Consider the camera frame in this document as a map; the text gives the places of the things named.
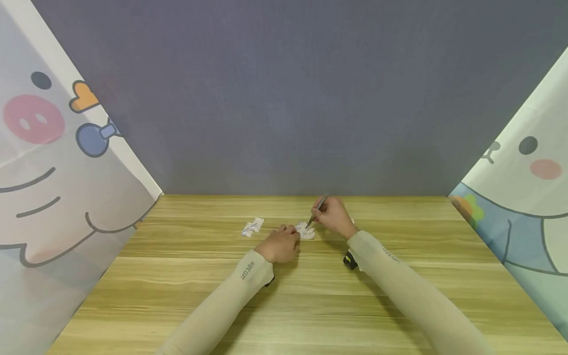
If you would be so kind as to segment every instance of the small paper packet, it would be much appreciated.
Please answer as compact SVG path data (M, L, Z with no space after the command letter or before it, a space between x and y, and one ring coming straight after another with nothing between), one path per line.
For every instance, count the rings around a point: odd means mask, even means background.
M302 221L296 225L296 230L300 233L300 239L314 239L315 230L313 228L306 229L306 222Z
M250 237L252 236L252 229L250 228L252 226L251 222L247 222L245 224L245 228L243 229L243 231L241 232L241 235L244 237Z
M263 218L258 218L255 217L254 221L252 221L252 224L250 226L250 228L255 231L255 232L260 232L260 227L262 227L262 224L264 223L264 219Z

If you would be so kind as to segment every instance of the cartoon pig face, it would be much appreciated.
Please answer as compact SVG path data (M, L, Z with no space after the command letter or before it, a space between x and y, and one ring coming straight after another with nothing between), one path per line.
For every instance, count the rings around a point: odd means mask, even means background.
M568 213L568 110L524 105L463 179L496 204L524 214Z
M0 56L0 248L40 266L130 227L153 199L111 149L85 153L76 135L87 121L70 95L13 23L0 32L10 34L0 39L10 48Z

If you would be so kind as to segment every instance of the wood grain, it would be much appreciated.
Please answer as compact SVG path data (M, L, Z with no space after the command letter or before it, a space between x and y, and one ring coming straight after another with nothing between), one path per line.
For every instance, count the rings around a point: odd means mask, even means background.
M163 196L49 354L152 354L280 224L310 217L312 197ZM566 354L568 344L445 197L349 197L357 226L449 297L497 354ZM265 218L260 233L240 236ZM342 238L318 228L299 257L241 311L214 354L433 354L366 275L341 262Z

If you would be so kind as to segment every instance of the pink nose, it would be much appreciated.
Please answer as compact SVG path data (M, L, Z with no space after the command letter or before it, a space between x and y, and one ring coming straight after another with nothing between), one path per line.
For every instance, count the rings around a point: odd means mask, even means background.
M34 95L20 95L8 101L4 121L12 133L34 144L54 142L65 130L65 121L57 107Z
M531 164L531 172L541 179L554 180L562 174L562 168L553 160L539 159Z

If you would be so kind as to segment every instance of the beige arm sleeve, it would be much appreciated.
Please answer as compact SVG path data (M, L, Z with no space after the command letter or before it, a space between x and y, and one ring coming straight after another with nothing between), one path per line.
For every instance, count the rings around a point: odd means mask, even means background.
M359 231L347 243L359 269L422 330L439 355L494 353L480 331L446 296L371 234Z
M209 354L250 299L272 281L272 264L251 250L156 351L157 355Z

